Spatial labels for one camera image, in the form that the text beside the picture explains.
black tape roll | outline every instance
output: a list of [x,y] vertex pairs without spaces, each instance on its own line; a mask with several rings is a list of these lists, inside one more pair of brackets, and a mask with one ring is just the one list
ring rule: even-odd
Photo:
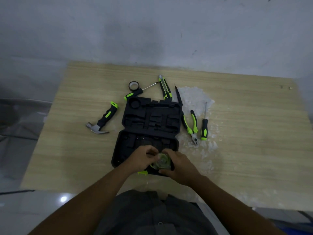
[[139,83],[136,82],[136,81],[131,81],[131,82],[128,84],[128,88],[129,88],[130,91],[136,91],[136,90],[139,89]]

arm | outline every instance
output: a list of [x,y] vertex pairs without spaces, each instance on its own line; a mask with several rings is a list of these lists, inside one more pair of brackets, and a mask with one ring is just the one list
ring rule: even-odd
[[170,156],[175,169],[159,172],[192,188],[213,210],[230,234],[285,234],[270,221],[219,188],[209,178],[202,176],[186,155],[170,149],[163,152]]
[[158,160],[158,150],[140,146],[121,165],[79,193],[42,221],[29,235],[92,234],[125,180]]

pliers handle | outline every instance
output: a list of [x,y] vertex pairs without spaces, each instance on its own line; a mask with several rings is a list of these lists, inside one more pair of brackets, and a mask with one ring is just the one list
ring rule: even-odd
[[193,134],[193,133],[196,134],[196,133],[198,132],[198,121],[197,121],[197,117],[196,117],[194,111],[191,110],[190,113],[191,113],[191,116],[192,116],[193,121],[194,121],[194,127],[193,127],[193,129],[191,129],[191,128],[188,126],[188,124],[187,124],[187,122],[186,122],[186,118],[185,118],[184,112],[182,112],[182,124],[183,124],[183,126],[185,127],[185,129],[187,130],[188,134],[191,135],[191,134]]

wooden table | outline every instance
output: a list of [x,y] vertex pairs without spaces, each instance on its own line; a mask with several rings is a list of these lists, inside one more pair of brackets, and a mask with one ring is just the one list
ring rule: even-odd
[[[167,68],[70,63],[22,187],[78,193],[112,170],[128,83],[136,80],[146,87],[159,74],[172,91],[174,83],[196,86],[215,100],[209,127],[219,125],[211,138],[218,149],[202,158],[201,146],[190,149],[180,142],[179,150],[201,173],[249,206],[313,211],[313,136],[291,79]],[[162,93],[154,86],[142,96],[160,100]],[[110,101],[119,105],[105,126],[110,134],[92,133],[85,124],[97,122]],[[183,127],[181,134],[186,135]],[[121,192],[133,188],[201,201],[190,188],[160,176],[134,174]]]

black tool case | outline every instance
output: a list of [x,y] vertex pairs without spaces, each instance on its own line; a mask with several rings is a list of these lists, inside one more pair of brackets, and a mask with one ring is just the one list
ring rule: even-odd
[[[141,145],[152,145],[159,152],[163,149],[178,151],[182,106],[177,102],[152,101],[150,98],[132,97],[127,101],[122,125],[119,132],[111,164],[117,167]],[[146,168],[148,174],[161,175],[151,166]]]

